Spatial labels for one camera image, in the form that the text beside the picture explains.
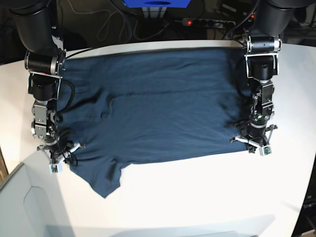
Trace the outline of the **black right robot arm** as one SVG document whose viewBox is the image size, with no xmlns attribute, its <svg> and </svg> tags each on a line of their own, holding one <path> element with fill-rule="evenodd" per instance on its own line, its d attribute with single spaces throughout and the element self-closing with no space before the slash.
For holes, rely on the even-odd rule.
<svg viewBox="0 0 316 237">
<path fill-rule="evenodd" d="M 70 128 L 58 130 L 62 114 L 69 110 L 75 95 L 74 85 L 63 79 L 66 50 L 57 19 L 54 0 L 4 0 L 22 44 L 27 52 L 25 68 L 29 72 L 28 93 L 35 101 L 32 107 L 32 134 L 42 141 L 39 150 L 49 151 L 53 172 L 60 162 L 76 166 L 73 154 L 84 144 L 67 139 Z"/>
</svg>

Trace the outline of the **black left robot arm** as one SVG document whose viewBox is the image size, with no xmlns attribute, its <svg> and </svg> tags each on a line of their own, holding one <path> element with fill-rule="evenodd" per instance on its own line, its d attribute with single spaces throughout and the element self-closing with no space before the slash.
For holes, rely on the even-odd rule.
<svg viewBox="0 0 316 237">
<path fill-rule="evenodd" d="M 272 153 L 270 139 L 277 129 L 276 125 L 267 125 L 274 115 L 272 102 L 274 85 L 272 77 L 278 75 L 278 54 L 282 47 L 280 35 L 286 29 L 295 9 L 314 4 L 314 0 L 257 0 L 250 10 L 254 14 L 254 23 L 244 29 L 242 45 L 247 85 L 250 90 L 249 118 L 240 125 L 239 135 L 231 142 L 246 144 L 250 153 L 260 152 L 261 156 Z"/>
</svg>

